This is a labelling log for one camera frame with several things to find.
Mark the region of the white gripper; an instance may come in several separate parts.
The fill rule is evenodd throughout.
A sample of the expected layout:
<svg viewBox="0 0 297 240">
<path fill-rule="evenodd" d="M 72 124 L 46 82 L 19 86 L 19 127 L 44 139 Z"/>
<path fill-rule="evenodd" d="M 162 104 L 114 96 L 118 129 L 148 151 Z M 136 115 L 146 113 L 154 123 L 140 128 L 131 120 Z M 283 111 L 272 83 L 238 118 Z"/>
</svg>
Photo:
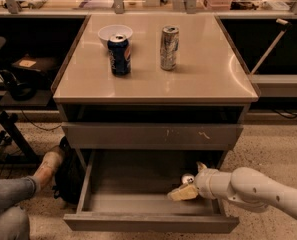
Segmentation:
<svg viewBox="0 0 297 240">
<path fill-rule="evenodd" d="M 231 173 L 209 169 L 200 161 L 197 161 L 196 164 L 197 170 L 200 171 L 194 180 L 197 188 L 193 184 L 183 184 L 167 194 L 170 200 L 191 200 L 195 199 L 198 193 L 203 198 L 225 200 L 230 200 L 235 195 L 231 185 Z"/>
</svg>

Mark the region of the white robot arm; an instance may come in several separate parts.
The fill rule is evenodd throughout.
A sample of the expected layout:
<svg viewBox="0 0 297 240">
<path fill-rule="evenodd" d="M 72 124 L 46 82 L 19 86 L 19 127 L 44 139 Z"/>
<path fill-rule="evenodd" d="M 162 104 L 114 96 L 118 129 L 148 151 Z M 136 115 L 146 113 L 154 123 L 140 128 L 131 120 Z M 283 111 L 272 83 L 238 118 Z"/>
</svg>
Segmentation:
<svg viewBox="0 0 297 240">
<path fill-rule="evenodd" d="M 248 167 L 233 172 L 208 168 L 198 162 L 196 175 L 184 174 L 182 184 L 167 194 L 172 201 L 226 200 L 251 212 L 265 212 L 273 206 L 297 220 L 297 189 L 283 185 Z"/>
</svg>

